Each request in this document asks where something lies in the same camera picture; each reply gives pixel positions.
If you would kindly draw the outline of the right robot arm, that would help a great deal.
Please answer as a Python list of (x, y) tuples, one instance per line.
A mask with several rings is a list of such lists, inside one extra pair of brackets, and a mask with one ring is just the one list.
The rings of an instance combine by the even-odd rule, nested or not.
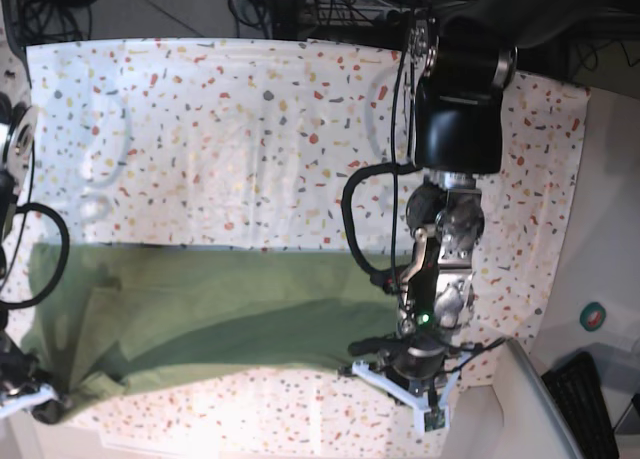
[(24, 52), (12, 37), (9, 25), (1, 27), (1, 238), (11, 232), (15, 216), (39, 213), (58, 228), (59, 257), (51, 279), (34, 297), (1, 302), (1, 417), (27, 412), (36, 421), (53, 425), (61, 421), (68, 403), (54, 386), (50, 373), (33, 353), (20, 349), (7, 332), (9, 314), (41, 304), (62, 279), (70, 253), (70, 235), (62, 217), (31, 200), (19, 204), (28, 173), (35, 172), (34, 135), (37, 111), (31, 103), (31, 83)]

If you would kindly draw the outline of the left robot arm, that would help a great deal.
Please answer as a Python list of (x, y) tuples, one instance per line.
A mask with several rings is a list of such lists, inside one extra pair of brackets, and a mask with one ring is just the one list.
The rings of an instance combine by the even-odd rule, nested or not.
[[(407, 158), (358, 169), (344, 186), (341, 213), (350, 253), (370, 282), (396, 302), (393, 333), (350, 344), (341, 370), (385, 392), (413, 414), (418, 433), (450, 425), (449, 396), (462, 369), (487, 351), (456, 343), (473, 315), (473, 254), (485, 229), (477, 181), (502, 163), (501, 107), (517, 50), (483, 25), (461, 18), (445, 24), (425, 12), (409, 19), (393, 103), (406, 106)], [(405, 222), (411, 259), (386, 269), (360, 249), (353, 196), (381, 175), (423, 175), (393, 219)]]

